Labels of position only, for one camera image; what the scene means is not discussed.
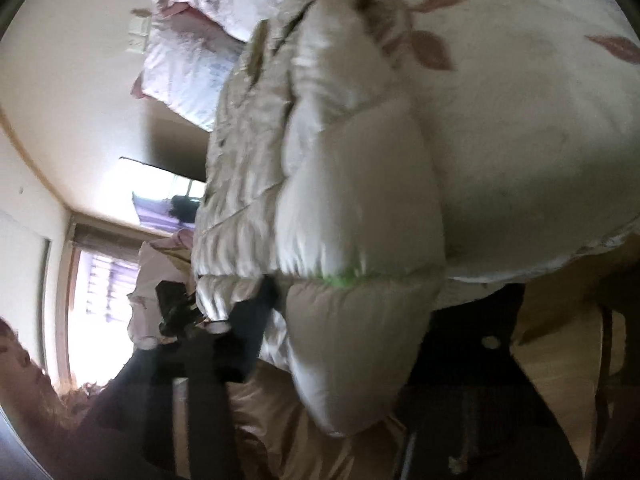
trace wooden floor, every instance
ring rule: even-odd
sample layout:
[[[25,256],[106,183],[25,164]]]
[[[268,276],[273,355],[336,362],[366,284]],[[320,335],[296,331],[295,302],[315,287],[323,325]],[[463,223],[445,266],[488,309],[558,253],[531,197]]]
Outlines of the wooden floor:
[[[640,260],[640,236],[620,248],[587,256],[527,285],[511,352],[568,437],[584,469],[595,420],[602,316],[593,299],[598,282]],[[622,368],[625,323],[613,317],[610,373]]]

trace hair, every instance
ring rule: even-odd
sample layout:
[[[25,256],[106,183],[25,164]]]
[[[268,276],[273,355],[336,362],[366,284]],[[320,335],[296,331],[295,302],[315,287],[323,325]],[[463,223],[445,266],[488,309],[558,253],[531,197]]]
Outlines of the hair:
[[[14,331],[9,324],[0,317],[0,337],[11,337],[14,335]]]
[[[172,208],[169,216],[177,218],[185,224],[193,224],[196,221],[196,211],[200,201],[189,196],[176,195],[171,199]]]
[[[15,337],[14,330],[2,317],[0,317],[0,336]],[[88,383],[79,388],[67,388],[66,393],[59,395],[60,403],[42,407],[43,414],[51,422],[66,430],[72,430],[82,422],[95,398],[103,389],[103,386]]]

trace window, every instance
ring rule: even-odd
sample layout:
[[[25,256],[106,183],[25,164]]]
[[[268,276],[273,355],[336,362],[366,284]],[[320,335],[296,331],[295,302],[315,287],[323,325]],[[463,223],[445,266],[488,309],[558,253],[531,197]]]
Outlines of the window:
[[[127,325],[138,276],[135,263],[78,251],[75,293],[68,316],[69,365],[77,384],[106,384],[133,352]]]
[[[205,184],[128,158],[118,161],[118,174],[142,227],[175,232],[193,229]]]

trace comforter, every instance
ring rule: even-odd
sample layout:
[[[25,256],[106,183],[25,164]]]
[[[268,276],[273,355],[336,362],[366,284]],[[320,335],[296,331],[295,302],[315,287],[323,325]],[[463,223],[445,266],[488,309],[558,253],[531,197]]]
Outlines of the comforter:
[[[631,231],[637,44],[613,0],[286,0],[218,105],[201,309],[274,274],[261,357],[325,431],[380,420],[447,275],[530,277]]]

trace electrical outlet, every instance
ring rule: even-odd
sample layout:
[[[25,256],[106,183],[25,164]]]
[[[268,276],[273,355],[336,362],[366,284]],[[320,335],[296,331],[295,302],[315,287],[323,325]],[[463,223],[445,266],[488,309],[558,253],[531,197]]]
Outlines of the electrical outlet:
[[[144,54],[146,50],[146,37],[137,34],[129,34],[129,46],[127,52]]]
[[[139,36],[148,36],[151,30],[151,16],[148,14],[133,13],[129,22],[129,34],[137,34]]]

